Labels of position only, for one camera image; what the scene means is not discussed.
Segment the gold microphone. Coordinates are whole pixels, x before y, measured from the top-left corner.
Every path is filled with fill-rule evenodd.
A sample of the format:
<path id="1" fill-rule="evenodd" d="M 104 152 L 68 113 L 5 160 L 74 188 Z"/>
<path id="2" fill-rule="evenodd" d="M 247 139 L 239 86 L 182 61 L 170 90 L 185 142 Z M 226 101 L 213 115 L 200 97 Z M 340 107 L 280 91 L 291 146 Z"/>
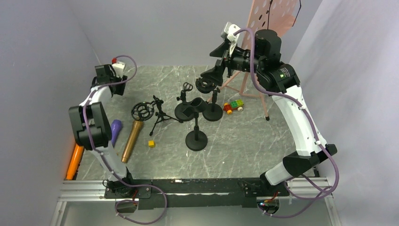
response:
<path id="1" fill-rule="evenodd" d="M 124 151 L 121 156 L 122 163 L 128 162 L 143 125 L 144 125 L 143 121 L 133 121 L 132 130 L 128 136 L 128 140 L 126 142 Z"/>

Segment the black round base mic stand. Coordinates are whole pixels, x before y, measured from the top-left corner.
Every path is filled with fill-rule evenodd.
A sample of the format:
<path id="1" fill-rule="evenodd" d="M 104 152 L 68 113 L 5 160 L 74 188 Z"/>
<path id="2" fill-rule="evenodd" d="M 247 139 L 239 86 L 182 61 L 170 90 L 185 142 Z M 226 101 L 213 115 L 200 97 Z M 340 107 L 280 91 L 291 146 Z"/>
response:
<path id="1" fill-rule="evenodd" d="M 192 110 L 188 109 L 189 104 L 186 100 L 186 93 L 191 91 L 192 89 L 193 85 L 191 85 L 188 82 L 185 82 L 180 92 L 180 96 L 177 97 L 177 101 L 182 101 L 182 102 L 176 106 L 174 113 L 176 118 L 180 122 L 191 121 L 194 118 L 194 113 L 192 112 Z"/>

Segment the black tripod mic stand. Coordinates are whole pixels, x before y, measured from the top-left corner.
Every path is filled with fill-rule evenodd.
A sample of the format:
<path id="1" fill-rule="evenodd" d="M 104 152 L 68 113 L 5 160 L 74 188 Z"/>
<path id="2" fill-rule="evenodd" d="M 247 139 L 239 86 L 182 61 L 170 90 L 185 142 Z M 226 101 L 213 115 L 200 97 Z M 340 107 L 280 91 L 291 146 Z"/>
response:
<path id="1" fill-rule="evenodd" d="M 153 100 L 151 102 L 139 102 L 131 109 L 131 116 L 136 121 L 147 121 L 154 115 L 157 117 L 149 136 L 153 135 L 156 125 L 163 121 L 175 120 L 179 123 L 183 123 L 182 120 L 172 117 L 162 110 L 162 105 L 164 104 L 163 100 L 159 99 L 155 95 L 153 95 L 152 98 Z"/>

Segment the purple microphone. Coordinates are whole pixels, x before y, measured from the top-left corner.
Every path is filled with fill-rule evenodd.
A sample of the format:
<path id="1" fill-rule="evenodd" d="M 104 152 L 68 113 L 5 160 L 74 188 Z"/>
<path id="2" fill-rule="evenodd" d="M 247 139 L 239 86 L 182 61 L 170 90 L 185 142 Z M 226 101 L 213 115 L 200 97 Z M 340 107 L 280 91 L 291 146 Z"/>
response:
<path id="1" fill-rule="evenodd" d="M 112 123 L 111 123 L 111 131 L 112 131 L 112 139 L 111 139 L 111 143 L 112 146 L 115 147 L 116 144 L 116 140 L 118 138 L 118 135 L 122 129 L 123 125 L 122 122 L 120 120 L 115 119 Z"/>

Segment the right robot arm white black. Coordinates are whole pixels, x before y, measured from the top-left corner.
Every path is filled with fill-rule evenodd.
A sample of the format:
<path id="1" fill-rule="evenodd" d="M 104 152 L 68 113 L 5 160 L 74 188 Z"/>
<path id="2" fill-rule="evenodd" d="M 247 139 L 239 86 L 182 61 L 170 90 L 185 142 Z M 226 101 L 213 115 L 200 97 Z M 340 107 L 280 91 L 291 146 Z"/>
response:
<path id="1" fill-rule="evenodd" d="M 331 160 L 337 149 L 326 142 L 315 126 L 294 68 L 281 61 L 281 39 L 277 33 L 268 29 L 257 32 L 247 29 L 247 32 L 250 49 L 237 47 L 240 30 L 222 32 L 223 43 L 210 53 L 217 58 L 216 64 L 201 74 L 196 86 L 200 92 L 208 93 L 222 84 L 225 71 L 248 72 L 254 87 L 272 97 L 279 107 L 294 138 L 295 151 L 261 174 L 260 191 L 269 196 L 282 182 Z"/>

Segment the black shock mount desk stand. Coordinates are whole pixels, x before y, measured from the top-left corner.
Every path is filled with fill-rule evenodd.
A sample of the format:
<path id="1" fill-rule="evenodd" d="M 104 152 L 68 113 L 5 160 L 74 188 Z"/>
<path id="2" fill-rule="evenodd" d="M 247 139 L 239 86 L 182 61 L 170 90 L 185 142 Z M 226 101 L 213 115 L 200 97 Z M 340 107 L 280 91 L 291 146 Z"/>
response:
<path id="1" fill-rule="evenodd" d="M 218 121 L 223 116 L 223 110 L 216 103 L 220 89 L 210 80 L 206 78 L 197 78 L 195 81 L 196 88 L 203 94 L 212 93 L 212 97 L 207 100 L 207 107 L 202 113 L 203 117 L 208 121 Z"/>

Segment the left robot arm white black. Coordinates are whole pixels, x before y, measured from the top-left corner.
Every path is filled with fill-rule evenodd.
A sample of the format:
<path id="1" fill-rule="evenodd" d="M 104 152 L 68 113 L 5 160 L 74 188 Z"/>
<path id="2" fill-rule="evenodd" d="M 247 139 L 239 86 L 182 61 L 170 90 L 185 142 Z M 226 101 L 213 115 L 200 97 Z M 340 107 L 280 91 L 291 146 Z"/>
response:
<path id="1" fill-rule="evenodd" d="M 111 125 L 104 110 L 108 100 L 124 93 L 124 69 L 125 64 L 119 61 L 96 66 L 89 95 L 70 107 L 68 113 L 76 143 L 91 152 L 107 171 L 107 190 L 128 198 L 134 194 L 135 184 L 114 150 Z"/>

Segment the orange microphone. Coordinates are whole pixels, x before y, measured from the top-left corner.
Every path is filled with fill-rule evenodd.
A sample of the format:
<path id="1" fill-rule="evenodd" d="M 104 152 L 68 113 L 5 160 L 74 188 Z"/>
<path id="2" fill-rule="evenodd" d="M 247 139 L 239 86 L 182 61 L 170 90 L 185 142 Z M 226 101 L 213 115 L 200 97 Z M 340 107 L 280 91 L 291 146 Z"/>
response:
<path id="1" fill-rule="evenodd" d="M 83 153 L 84 153 L 84 147 L 76 144 L 67 169 L 65 180 L 76 179 Z"/>

